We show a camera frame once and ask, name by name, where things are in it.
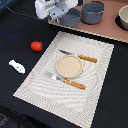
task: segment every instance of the white plate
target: white plate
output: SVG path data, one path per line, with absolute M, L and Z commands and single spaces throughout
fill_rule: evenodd
M 75 78 L 83 71 L 82 61 L 73 55 L 66 55 L 56 63 L 56 71 L 63 78 Z

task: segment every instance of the white robot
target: white robot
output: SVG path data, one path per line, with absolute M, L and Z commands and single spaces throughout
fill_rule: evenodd
M 78 0 L 36 0 L 36 14 L 40 19 L 49 16 L 50 20 L 56 20 L 63 17 L 69 9 L 77 4 Z

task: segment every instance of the knife handle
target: knife handle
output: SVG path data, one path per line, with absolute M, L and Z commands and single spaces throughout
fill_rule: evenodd
M 75 87 L 80 88 L 80 89 L 85 89 L 84 85 L 76 83 L 76 82 L 68 80 L 68 79 L 64 79 L 64 83 L 70 84 L 70 85 L 75 86 Z
M 87 57 L 87 56 L 83 56 L 83 55 L 78 55 L 78 57 L 79 57 L 80 59 L 88 60 L 88 61 L 91 61 L 91 62 L 94 62 L 94 63 L 97 62 L 97 59 L 95 59 L 95 58 L 91 58 L 91 57 Z

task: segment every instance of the tomato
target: tomato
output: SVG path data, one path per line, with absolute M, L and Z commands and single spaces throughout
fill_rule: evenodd
M 43 49 L 43 44 L 41 42 L 35 41 L 31 43 L 31 49 L 36 52 L 40 52 Z

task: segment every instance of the gray container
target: gray container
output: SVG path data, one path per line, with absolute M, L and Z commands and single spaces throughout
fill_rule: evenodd
M 104 13 L 104 5 L 99 2 L 89 2 L 82 6 L 81 19 L 87 24 L 99 23 Z
M 75 8 L 69 9 L 69 11 L 62 18 L 59 19 L 59 24 L 66 27 L 73 27 L 79 24 L 81 19 L 81 13 Z

